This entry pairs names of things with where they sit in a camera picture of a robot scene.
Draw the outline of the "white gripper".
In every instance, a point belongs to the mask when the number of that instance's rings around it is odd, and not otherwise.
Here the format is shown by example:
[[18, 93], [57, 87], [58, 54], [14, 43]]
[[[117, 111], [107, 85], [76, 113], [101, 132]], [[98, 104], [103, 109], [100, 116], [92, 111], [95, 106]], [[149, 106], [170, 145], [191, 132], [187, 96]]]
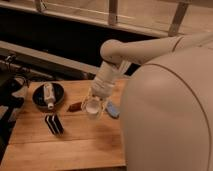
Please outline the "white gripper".
[[94, 80], [92, 81], [91, 88], [88, 90], [86, 96], [82, 100], [82, 111], [85, 110], [86, 105], [88, 101], [92, 98], [93, 94], [94, 96], [101, 98], [99, 105], [100, 109], [98, 114], [98, 117], [101, 117], [107, 105], [107, 100], [105, 98], [108, 98], [112, 94], [112, 90], [114, 88], [117, 77], [117, 68], [113, 65], [103, 62]]

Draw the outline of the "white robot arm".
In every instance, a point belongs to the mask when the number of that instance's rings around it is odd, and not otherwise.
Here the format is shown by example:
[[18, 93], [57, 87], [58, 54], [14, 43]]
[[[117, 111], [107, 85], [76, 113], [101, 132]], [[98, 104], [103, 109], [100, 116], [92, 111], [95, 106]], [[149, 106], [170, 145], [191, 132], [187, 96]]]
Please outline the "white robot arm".
[[121, 42], [100, 49], [103, 63], [82, 109], [100, 116], [115, 81], [140, 67], [120, 102], [128, 171], [213, 171], [213, 32]]

